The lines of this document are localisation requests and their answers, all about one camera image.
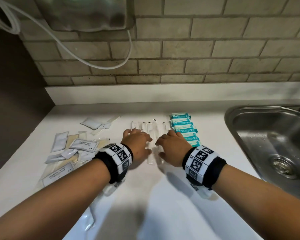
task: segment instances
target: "sink basin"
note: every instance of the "sink basin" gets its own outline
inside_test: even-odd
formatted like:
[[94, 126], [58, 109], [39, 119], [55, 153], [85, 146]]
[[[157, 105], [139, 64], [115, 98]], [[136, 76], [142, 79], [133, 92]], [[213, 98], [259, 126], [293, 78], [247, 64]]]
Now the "sink basin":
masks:
[[300, 199], [300, 112], [281, 106], [232, 108], [225, 122], [260, 178]]

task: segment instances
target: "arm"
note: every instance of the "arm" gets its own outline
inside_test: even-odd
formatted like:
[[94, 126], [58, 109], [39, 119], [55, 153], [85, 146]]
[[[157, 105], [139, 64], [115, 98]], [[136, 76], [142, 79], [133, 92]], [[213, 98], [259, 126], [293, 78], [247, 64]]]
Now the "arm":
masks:
[[[156, 145], [164, 149], [160, 157], [175, 167], [192, 148], [173, 130]], [[300, 239], [300, 200], [280, 188], [225, 165], [212, 189], [264, 239]]]
[[[125, 130], [122, 143], [133, 152], [133, 162], [148, 157], [150, 136]], [[62, 239], [110, 181], [106, 165], [94, 159], [50, 184], [0, 218], [0, 240]]]

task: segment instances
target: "countertop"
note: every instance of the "countertop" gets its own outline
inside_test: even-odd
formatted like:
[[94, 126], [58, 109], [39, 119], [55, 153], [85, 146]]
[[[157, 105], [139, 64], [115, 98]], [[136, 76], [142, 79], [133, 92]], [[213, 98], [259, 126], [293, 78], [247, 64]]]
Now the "countertop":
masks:
[[[88, 139], [101, 137], [119, 142], [131, 121], [166, 121], [171, 112], [188, 112], [198, 129], [201, 143], [214, 149], [228, 164], [258, 177], [229, 132], [224, 114], [237, 105], [300, 104], [287, 101], [208, 101], [122, 104], [60, 105], [42, 120], [23, 145], [0, 170], [0, 216], [34, 193], [50, 155], [56, 133], [92, 130], [80, 124], [92, 117], [105, 122], [121, 115], [111, 128]], [[202, 199], [186, 182], [183, 170], [160, 168], [143, 162], [129, 170], [126, 181], [109, 197], [92, 204], [96, 218], [84, 232], [77, 224], [65, 239], [261, 239], [216, 193]]]

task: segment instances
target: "white cable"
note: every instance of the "white cable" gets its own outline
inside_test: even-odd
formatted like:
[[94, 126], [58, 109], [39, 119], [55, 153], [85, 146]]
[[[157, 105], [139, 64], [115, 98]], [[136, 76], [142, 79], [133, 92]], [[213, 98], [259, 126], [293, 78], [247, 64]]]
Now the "white cable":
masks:
[[63, 45], [63, 43], [52, 33], [50, 32], [50, 30], [48, 30], [45, 26], [43, 26], [41, 23], [39, 23], [34, 17], [30, 16], [29, 14], [27, 14], [26, 12], [22, 11], [21, 9], [17, 8], [16, 6], [13, 6], [12, 4], [4, 1], [4, 0], [0, 0], [0, 8], [4, 11], [5, 15], [7, 16], [9, 22], [11, 23], [11, 27], [9, 27], [7, 24], [4, 23], [4, 21], [2, 21], [0, 19], [0, 28], [11, 33], [14, 35], [17, 35], [20, 33], [21, 31], [21, 24], [20, 24], [20, 20], [19, 18], [11, 11], [11, 9], [21, 13], [22, 15], [26, 16], [27, 18], [31, 19], [32, 21], [34, 21], [37, 25], [39, 25], [41, 28], [43, 28], [66, 52], [68, 52], [70, 55], [72, 55], [74, 58], [76, 58], [78, 61], [81, 61], [82, 63], [93, 67], [93, 68], [97, 68], [97, 69], [101, 69], [101, 70], [112, 70], [112, 69], [116, 69], [119, 68], [121, 66], [123, 66], [124, 64], [127, 63], [127, 61], [129, 60], [129, 57], [131, 55], [131, 51], [132, 51], [132, 40], [131, 40], [131, 35], [129, 30], [127, 30], [128, 32], [128, 37], [129, 37], [129, 42], [130, 42], [130, 48], [129, 48], [129, 52], [127, 57], [125, 58], [125, 60], [115, 66], [110, 66], [110, 67], [104, 67], [104, 66], [98, 66], [98, 65], [93, 65], [81, 58], [79, 58], [78, 56], [76, 56], [74, 53], [72, 53], [66, 46]]

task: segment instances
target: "brick wall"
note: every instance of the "brick wall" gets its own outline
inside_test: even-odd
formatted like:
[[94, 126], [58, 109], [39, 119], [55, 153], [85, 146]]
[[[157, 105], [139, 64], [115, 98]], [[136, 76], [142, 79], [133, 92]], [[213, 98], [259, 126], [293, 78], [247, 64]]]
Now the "brick wall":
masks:
[[[300, 81], [300, 0], [135, 0], [135, 14], [115, 70], [74, 60], [30, 20], [20, 36], [51, 86]], [[129, 48], [126, 31], [54, 33], [101, 66]]]

